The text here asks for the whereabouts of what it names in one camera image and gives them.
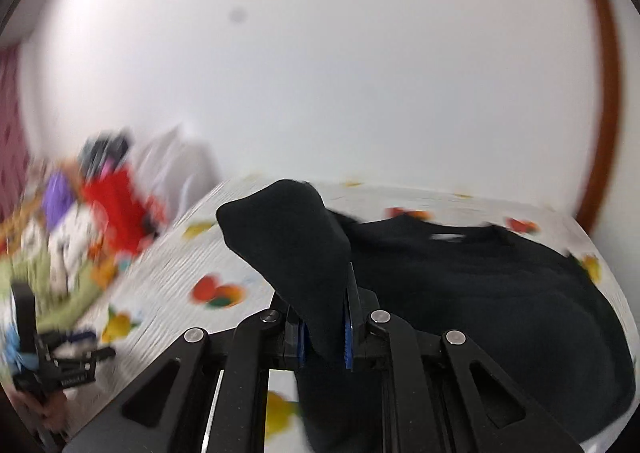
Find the person's left hand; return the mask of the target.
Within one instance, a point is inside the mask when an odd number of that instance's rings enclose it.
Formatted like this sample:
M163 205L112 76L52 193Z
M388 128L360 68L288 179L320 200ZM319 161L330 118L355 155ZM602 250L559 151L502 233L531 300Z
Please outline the person's left hand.
M67 424L67 398L64 392L50 393L46 402L39 402L28 392L14 391L11 395L14 407L26 407L34 412L45 429L58 433Z

